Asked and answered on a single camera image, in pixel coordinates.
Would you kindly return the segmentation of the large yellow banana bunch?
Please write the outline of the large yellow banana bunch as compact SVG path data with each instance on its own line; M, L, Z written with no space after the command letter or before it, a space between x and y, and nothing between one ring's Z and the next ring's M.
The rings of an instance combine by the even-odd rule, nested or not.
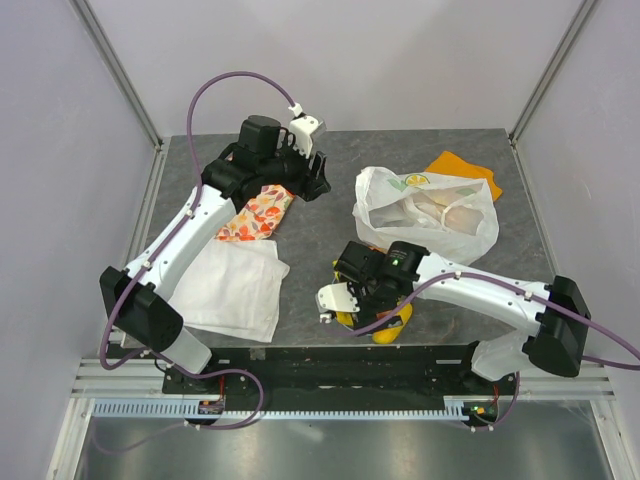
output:
M357 316L351 312L336 312L336 320L339 324L353 330L357 328Z

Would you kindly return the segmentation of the small yellow banana bunch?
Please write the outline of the small yellow banana bunch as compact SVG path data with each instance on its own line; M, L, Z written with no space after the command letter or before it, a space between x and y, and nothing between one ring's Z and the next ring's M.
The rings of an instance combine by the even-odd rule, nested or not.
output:
M348 281L348 277L344 273L344 265L342 261L335 260L332 263L332 267L333 267L333 275L334 275L333 283L342 283L342 282Z

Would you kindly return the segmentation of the white plastic bag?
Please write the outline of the white plastic bag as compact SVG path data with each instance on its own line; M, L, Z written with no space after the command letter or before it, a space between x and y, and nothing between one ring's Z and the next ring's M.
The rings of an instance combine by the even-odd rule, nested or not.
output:
M358 238L387 250L395 241L470 265L496 244L499 221L489 185L435 173L366 167L355 179Z

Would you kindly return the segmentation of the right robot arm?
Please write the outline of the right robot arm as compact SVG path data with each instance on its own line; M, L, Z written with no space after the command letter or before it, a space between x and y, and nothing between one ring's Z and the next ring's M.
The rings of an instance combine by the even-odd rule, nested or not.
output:
M550 283L503 277L458 264L403 241L385 252L349 242L334 264L336 280L316 294L320 313L349 316L354 335L401 326L401 310L414 299L456 305L499 320L511 332L472 345L458 368L467 392L529 367L574 378L581 369L591 314L575 281Z

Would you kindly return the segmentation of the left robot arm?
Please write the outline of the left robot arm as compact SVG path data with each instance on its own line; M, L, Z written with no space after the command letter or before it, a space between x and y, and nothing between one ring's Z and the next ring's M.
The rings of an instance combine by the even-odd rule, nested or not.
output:
M185 370L185 382L208 393L219 382L212 352L184 326L169 304L197 255L265 186L280 185L313 201L329 192L326 156L314 147L323 120L301 113L288 126L261 115L243 121L238 138L201 173L169 225L126 267L108 267L99 279L109 328L118 328L145 349Z

